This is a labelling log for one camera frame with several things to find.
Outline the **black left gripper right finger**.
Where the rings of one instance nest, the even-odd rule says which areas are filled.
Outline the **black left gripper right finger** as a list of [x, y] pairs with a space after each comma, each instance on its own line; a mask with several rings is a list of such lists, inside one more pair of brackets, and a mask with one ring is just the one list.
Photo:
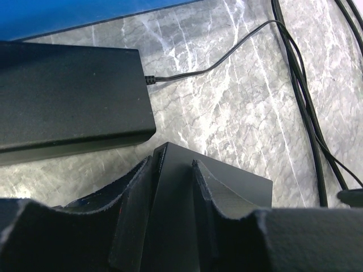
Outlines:
[[201, 271], [361, 271], [361, 209], [259, 209], [194, 160]]

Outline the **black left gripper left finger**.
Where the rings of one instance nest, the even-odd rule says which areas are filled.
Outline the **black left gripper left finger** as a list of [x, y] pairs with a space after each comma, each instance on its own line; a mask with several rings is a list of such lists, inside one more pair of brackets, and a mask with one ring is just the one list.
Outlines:
[[152, 158], [66, 206], [1, 199], [2, 271], [139, 271]]

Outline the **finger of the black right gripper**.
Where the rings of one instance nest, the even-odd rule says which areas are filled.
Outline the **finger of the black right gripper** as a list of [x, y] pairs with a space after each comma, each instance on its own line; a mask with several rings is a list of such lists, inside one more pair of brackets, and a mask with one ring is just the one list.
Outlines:
[[349, 206], [363, 206], [363, 189], [342, 190], [337, 198]]

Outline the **black switch box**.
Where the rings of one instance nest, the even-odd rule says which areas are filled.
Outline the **black switch box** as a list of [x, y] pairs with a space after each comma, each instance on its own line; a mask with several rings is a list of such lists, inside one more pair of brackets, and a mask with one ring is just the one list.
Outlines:
[[166, 142], [153, 153], [154, 202], [145, 235], [141, 271], [199, 271], [192, 162], [257, 207], [272, 206], [273, 182], [182, 146]]

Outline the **black patch cable teal plug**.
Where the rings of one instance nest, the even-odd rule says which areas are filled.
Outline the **black patch cable teal plug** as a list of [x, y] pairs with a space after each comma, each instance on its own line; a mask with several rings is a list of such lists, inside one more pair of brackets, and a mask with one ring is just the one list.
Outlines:
[[286, 29], [279, 1], [272, 1], [271, 6], [274, 19], [277, 21], [278, 31], [281, 35], [282, 42], [286, 50], [293, 91], [313, 152], [319, 204], [321, 207], [328, 207], [326, 185], [324, 181], [322, 160], [320, 157], [321, 152], [333, 170], [333, 173], [335, 174], [341, 189], [347, 190], [348, 186], [339, 170], [339, 167], [337, 166], [337, 159], [330, 153], [324, 140], [313, 101], [307, 86], [306, 70], [301, 52], [296, 42], [293, 40]]

